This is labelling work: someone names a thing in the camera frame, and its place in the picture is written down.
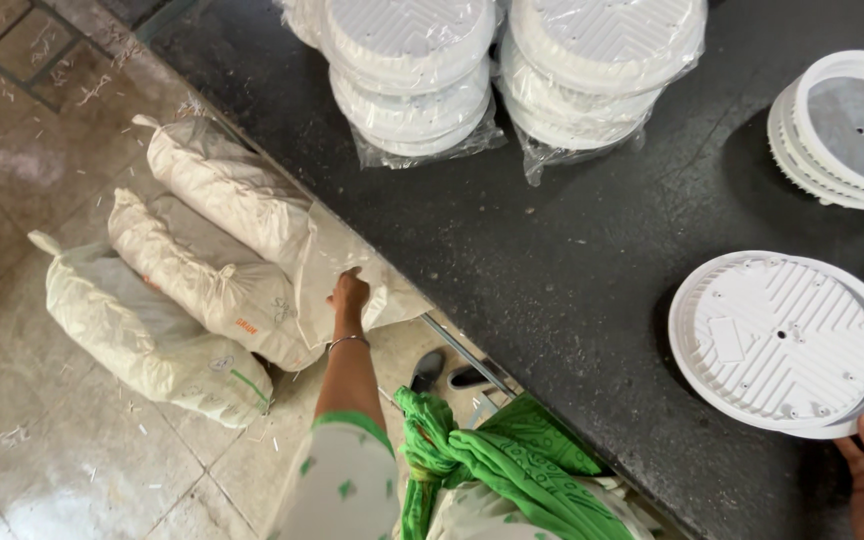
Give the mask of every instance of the green cloth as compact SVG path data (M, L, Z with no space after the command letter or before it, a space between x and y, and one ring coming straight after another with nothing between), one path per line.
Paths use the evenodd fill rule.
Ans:
M322 424L328 424L330 422L352 424L353 426L362 428L378 439L378 442L384 444L385 447L389 449L389 454L393 459L396 457L396 453L392 450L392 441L389 440L389 435L385 434L385 431L378 426L378 423L376 423L372 418L369 418L369 415L366 413L357 410L333 410L331 412L323 412L312 421L312 429L315 430L316 426L321 426Z
M405 444L399 451L411 468L402 540L426 540L439 489L468 481L487 485L533 525L562 540L633 539L625 524L572 478L600 474L605 466L582 451L531 396L518 396L474 430L459 429L449 405L430 394L403 386L395 400L405 412Z

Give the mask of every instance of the black slipper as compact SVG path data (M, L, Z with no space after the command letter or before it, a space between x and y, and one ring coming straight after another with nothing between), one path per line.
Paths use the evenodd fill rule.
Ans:
M426 352L415 364L409 389L416 394L428 392L432 387L435 387L435 382L438 381L444 369L446 369L446 357L441 352L437 350Z
M488 371L494 373L499 379L505 379L505 373L498 368L498 365L488 360L485 360L482 363L485 364ZM448 372L447 380L448 387L453 390L465 390L467 388L479 387L480 385L487 385L489 383L486 375L479 373L479 370L475 369L472 365L453 369Z

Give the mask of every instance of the metal bangle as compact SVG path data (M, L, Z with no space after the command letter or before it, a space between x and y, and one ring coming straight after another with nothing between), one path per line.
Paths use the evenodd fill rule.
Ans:
M362 343L366 344L366 347L368 348L368 350L372 350L372 344L369 343L369 340L366 339L365 337L362 337L361 335L347 335L346 337L340 337L339 339L336 339L335 341L333 341L328 346L328 353L331 355L332 349L334 349L336 345L338 345L339 343L342 343L343 341L345 341L347 339L356 339L358 341L361 341Z

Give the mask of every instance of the white plastic shavings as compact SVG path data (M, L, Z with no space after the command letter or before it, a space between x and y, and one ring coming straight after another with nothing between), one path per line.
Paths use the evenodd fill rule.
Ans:
M29 440L29 430L24 425L17 425L12 431L0 433L0 443L6 449L16 448L19 443Z

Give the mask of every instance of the stack of plastic lids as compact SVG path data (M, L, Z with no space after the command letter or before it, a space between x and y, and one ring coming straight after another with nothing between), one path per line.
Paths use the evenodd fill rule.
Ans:
M499 89L515 124L553 147L623 140L702 54L705 0L513 0Z
M864 210L864 51L812 64L775 99L768 130L796 186L824 205Z
M494 0L324 0L320 11L332 92L371 144L437 154L485 116Z
M739 251L703 264L669 313L678 368L715 409L831 439L864 413L864 283L819 260Z

